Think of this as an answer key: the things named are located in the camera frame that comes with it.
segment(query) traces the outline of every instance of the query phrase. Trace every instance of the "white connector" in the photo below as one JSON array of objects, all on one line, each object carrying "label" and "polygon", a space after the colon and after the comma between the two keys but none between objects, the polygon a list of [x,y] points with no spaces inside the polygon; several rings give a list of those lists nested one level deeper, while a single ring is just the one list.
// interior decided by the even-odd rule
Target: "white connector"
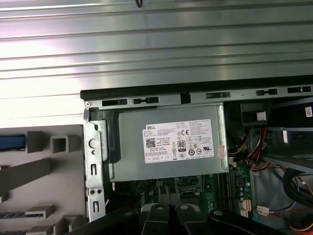
[{"label": "white connector", "polygon": [[258,214],[263,215],[263,216],[268,216],[268,214],[269,214],[269,208],[268,207],[257,206],[256,211],[258,212]]},{"label": "white connector", "polygon": [[240,215],[243,216],[243,217],[249,218],[248,212],[246,210],[244,210],[244,209],[240,210]]},{"label": "white connector", "polygon": [[241,203],[241,207],[245,209],[247,212],[252,210],[251,200],[244,200]]}]

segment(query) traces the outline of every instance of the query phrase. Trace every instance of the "yellow wire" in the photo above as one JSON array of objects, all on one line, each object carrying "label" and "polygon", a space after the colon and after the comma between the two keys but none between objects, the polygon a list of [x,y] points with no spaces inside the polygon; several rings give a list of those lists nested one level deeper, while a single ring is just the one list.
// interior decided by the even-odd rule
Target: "yellow wire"
[{"label": "yellow wire", "polygon": [[241,145],[238,150],[234,153],[228,153],[229,155],[236,155],[237,153],[240,153],[245,147],[245,143],[243,145]]},{"label": "yellow wire", "polygon": [[[310,188],[310,186],[307,184],[307,182],[301,177],[301,176],[299,176],[299,178],[305,183],[305,185],[306,185],[306,187],[309,189],[309,191],[310,191],[310,194],[313,196],[313,191],[312,191],[312,189]],[[310,229],[310,228],[312,228],[313,227],[313,223],[310,225],[310,226],[308,226],[307,228],[304,228],[304,229],[295,229],[295,228],[293,228],[292,226],[289,226],[289,228],[291,228],[292,230],[294,230],[294,231],[296,231],[296,232],[305,232],[306,230],[308,230],[308,229]]]},{"label": "yellow wire", "polygon": [[249,153],[249,155],[247,156],[247,158],[249,158],[253,153],[254,151],[258,148],[259,144],[257,144],[254,149]]},{"label": "yellow wire", "polygon": [[313,224],[311,224],[309,227],[305,228],[305,229],[295,229],[292,226],[289,226],[289,228],[291,228],[292,230],[296,231],[296,232],[305,232],[306,230],[310,229],[313,227]]}]

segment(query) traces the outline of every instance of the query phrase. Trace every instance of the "metal bracket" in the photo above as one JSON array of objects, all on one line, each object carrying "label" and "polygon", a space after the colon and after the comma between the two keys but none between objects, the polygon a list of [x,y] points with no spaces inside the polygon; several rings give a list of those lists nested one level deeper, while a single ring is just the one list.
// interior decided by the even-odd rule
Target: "metal bracket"
[{"label": "metal bracket", "polygon": [[84,112],[84,142],[88,188],[89,221],[105,216],[102,162],[108,158],[106,120],[90,121],[89,109]]}]

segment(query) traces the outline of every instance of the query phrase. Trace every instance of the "white label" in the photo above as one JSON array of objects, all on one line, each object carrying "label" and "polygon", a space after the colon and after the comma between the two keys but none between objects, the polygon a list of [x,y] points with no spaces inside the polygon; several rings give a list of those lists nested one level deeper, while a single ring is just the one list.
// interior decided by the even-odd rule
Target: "white label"
[{"label": "white label", "polygon": [[214,157],[209,119],[149,124],[142,136],[146,163]]},{"label": "white label", "polygon": [[256,113],[256,119],[258,121],[266,121],[266,112]]},{"label": "white label", "polygon": [[308,118],[313,117],[313,114],[312,114],[312,107],[311,107],[311,106],[305,108],[305,116],[308,117]]}]

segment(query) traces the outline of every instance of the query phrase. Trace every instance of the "screw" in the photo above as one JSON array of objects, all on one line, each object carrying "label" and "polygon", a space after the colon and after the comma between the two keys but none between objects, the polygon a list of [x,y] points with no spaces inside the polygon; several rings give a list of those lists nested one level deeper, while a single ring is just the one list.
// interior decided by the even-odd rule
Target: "screw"
[{"label": "screw", "polygon": [[182,205],[182,206],[180,206],[180,209],[181,210],[186,210],[186,209],[188,209],[188,206],[187,205]]},{"label": "screw", "polygon": [[220,215],[223,215],[223,212],[221,212],[221,211],[214,211],[214,214],[220,216]]},{"label": "screw", "polygon": [[132,215],[132,214],[133,213],[131,211],[127,211],[127,212],[124,213],[124,215],[126,215],[126,216],[129,216],[129,215]]}]

